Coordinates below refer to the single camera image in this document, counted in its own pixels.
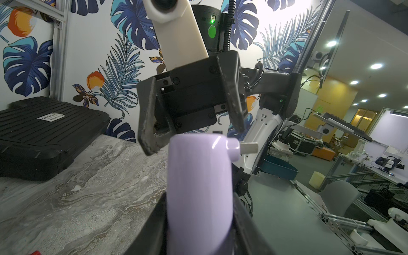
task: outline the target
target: blue monstera leaf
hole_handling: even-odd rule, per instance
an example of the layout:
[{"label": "blue monstera leaf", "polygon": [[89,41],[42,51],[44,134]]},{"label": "blue monstera leaf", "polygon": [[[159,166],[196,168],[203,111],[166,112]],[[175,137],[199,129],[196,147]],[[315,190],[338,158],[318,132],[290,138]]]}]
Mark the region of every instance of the blue monstera leaf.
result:
[{"label": "blue monstera leaf", "polygon": [[132,44],[140,49],[159,48],[153,23],[147,18],[142,0],[113,0],[111,21]]},{"label": "blue monstera leaf", "polygon": [[41,44],[38,52],[37,46],[36,39],[30,36],[9,44],[3,50],[4,80],[17,94],[28,96],[49,85],[53,41]]},{"label": "blue monstera leaf", "polygon": [[295,4],[295,0],[266,0],[266,2],[273,11],[278,10],[279,7],[283,10]]},{"label": "blue monstera leaf", "polygon": [[[222,12],[228,11],[228,0],[224,0],[221,5]],[[247,50],[256,37],[259,20],[253,14],[258,14],[256,6],[252,0],[237,0],[235,8],[235,24],[231,29],[231,43],[235,48]]]},{"label": "blue monstera leaf", "polygon": [[108,129],[105,131],[105,135],[130,142],[136,142],[135,132],[130,128],[129,123],[123,122],[120,119],[113,119],[110,122]]},{"label": "blue monstera leaf", "polygon": [[278,65],[279,70],[292,71],[304,45],[305,42],[292,42]]},{"label": "blue monstera leaf", "polygon": [[253,121],[253,116],[251,113],[248,113],[248,116],[244,120],[245,131],[242,134],[238,133],[235,130],[234,126],[230,124],[230,126],[228,127],[227,137],[229,138],[234,137],[234,138],[237,138],[240,142],[242,142],[246,134],[248,133],[249,129],[252,126],[252,121]]},{"label": "blue monstera leaf", "polygon": [[97,0],[72,0],[71,12],[86,16],[88,13],[97,13],[99,11]]}]

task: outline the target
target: floor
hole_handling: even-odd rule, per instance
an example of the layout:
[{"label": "floor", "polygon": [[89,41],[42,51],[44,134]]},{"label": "floor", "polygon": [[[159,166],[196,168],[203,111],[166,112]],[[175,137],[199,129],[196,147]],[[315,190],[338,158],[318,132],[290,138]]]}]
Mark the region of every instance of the floor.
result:
[{"label": "floor", "polygon": [[[318,190],[314,189],[312,186],[309,185],[309,180],[313,175],[313,172],[317,171],[326,175],[334,161],[324,160],[312,155],[294,155],[290,160],[289,163],[294,166],[296,169],[299,170],[299,173],[296,175],[295,180],[299,181],[309,189],[314,192],[319,192]],[[349,173],[351,169],[351,165],[344,164],[340,165],[337,168],[336,174],[343,174]],[[363,212],[360,208],[351,204],[351,206],[347,209],[344,217],[351,218],[354,220],[360,220],[367,222],[370,219],[370,216]]]}]

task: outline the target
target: screw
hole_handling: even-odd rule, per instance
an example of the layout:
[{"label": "screw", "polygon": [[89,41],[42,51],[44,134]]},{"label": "screw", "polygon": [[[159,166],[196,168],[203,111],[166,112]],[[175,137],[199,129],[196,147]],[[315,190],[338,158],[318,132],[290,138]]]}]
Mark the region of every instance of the screw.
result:
[{"label": "screw", "polygon": [[210,73],[216,73],[217,68],[215,66],[210,66]]},{"label": "screw", "polygon": [[173,79],[173,84],[174,85],[177,85],[177,84],[179,84],[180,83],[180,79],[178,78],[178,77],[175,77],[174,79]]}]

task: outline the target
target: white sticker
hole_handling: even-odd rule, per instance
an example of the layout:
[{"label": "white sticker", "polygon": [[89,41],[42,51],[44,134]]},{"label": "white sticker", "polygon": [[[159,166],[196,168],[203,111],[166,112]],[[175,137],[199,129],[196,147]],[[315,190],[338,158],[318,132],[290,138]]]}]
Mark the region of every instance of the white sticker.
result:
[{"label": "white sticker", "polygon": [[52,121],[54,121],[54,120],[58,120],[58,119],[63,118],[63,117],[65,117],[64,114],[60,114],[60,113],[50,113],[50,114],[44,115],[44,116],[42,116],[42,117],[39,117],[38,119],[39,119],[39,120],[46,120],[46,121],[52,122]]}]

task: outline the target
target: black equipment case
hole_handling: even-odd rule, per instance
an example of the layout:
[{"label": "black equipment case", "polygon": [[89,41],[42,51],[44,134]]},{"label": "black equipment case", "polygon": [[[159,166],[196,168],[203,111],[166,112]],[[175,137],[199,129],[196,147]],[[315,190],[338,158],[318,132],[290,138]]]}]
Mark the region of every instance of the black equipment case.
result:
[{"label": "black equipment case", "polygon": [[0,176],[49,180],[103,134],[109,115],[46,97],[0,111]]}]

